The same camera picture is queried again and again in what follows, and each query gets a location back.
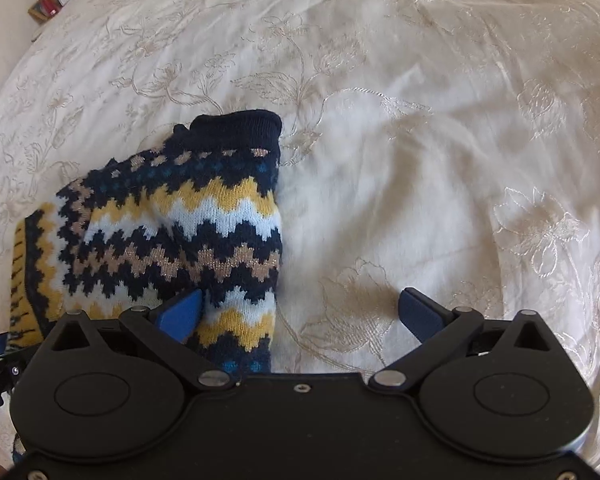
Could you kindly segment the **navy yellow white knit sweater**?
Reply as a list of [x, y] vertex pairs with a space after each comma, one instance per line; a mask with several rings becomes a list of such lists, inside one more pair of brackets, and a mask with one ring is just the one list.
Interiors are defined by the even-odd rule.
[[71, 311], [106, 320], [196, 290], [186, 346], [231, 375], [268, 372], [281, 131], [268, 110], [201, 115], [38, 206], [15, 230], [9, 350], [39, 344]]

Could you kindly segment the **cream embroidered bedspread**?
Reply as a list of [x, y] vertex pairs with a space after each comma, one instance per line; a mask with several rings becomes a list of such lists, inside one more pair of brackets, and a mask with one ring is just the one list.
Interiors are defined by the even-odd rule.
[[245, 108], [284, 122], [274, 368], [396, 359], [406, 286], [532, 309], [593, 391], [600, 472], [600, 0], [71, 0], [0, 90], [0, 332], [19, 219]]

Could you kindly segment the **red picture frame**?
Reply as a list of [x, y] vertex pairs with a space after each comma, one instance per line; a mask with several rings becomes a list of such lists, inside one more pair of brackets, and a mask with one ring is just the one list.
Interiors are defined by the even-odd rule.
[[57, 0], [36, 0], [28, 9], [28, 14], [38, 24], [49, 21], [60, 12], [60, 5]]

